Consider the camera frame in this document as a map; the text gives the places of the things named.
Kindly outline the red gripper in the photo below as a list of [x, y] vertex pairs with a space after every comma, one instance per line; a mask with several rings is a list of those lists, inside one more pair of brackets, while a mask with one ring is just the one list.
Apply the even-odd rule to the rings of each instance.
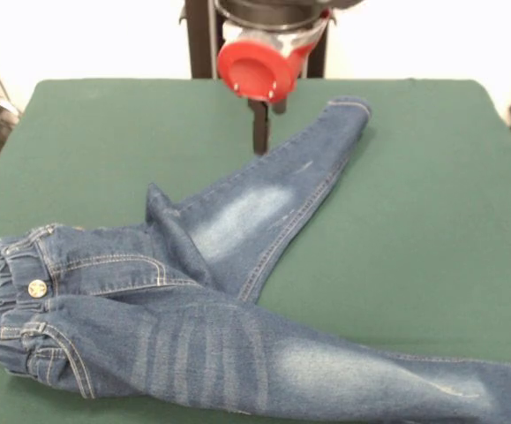
[[266, 102], [273, 104], [275, 115], [286, 112], [287, 97], [296, 88], [297, 79], [331, 15], [326, 9], [300, 27], [280, 31], [247, 26], [233, 19], [224, 21], [224, 43], [217, 56], [217, 70], [236, 95], [249, 99], [255, 155], [265, 155], [268, 151]]

